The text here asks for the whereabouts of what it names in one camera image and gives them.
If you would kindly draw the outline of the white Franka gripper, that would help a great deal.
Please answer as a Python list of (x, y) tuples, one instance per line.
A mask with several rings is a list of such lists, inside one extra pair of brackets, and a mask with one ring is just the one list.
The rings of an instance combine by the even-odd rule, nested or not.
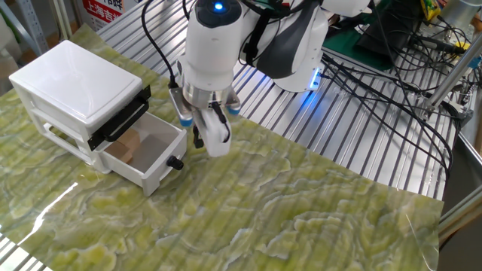
[(194, 146), (206, 148), (210, 157), (221, 157), (230, 150), (230, 124), (222, 123), (212, 108), (196, 109), (193, 113)]

